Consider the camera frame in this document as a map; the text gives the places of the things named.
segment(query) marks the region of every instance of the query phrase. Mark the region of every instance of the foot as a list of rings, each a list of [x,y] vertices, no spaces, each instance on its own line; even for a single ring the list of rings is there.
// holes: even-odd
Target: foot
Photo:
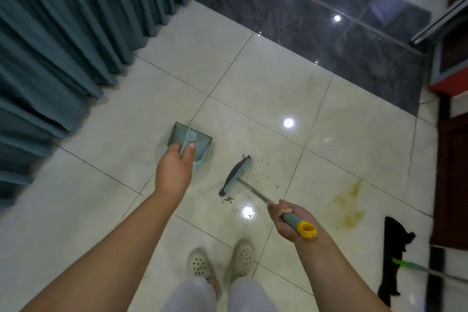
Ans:
[[[247,276],[254,268],[255,251],[254,246],[246,239],[237,242],[231,258],[232,277],[231,282],[243,276]]]
[[[208,284],[213,286],[216,297],[219,299],[221,290],[214,274],[213,265],[202,248],[196,248],[190,253],[187,267],[195,276],[205,278]]]

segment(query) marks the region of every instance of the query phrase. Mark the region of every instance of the yellow stain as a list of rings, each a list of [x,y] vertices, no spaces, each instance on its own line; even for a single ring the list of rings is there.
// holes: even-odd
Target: yellow stain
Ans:
[[[349,192],[336,196],[329,204],[326,214],[337,229],[352,229],[362,219],[364,210],[358,209],[358,195],[362,180],[356,180]]]

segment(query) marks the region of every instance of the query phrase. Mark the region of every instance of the curtain fold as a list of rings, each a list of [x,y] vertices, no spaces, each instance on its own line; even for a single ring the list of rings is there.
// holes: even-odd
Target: curtain fold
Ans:
[[[0,205],[187,0],[0,0]]]

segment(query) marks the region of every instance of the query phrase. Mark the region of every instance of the light grey pants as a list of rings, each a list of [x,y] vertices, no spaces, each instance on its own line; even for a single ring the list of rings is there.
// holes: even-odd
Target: light grey pants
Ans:
[[[263,287],[251,277],[236,279],[229,288],[229,312],[278,312]],[[202,277],[194,277],[172,294],[161,312],[216,312],[216,292]]]

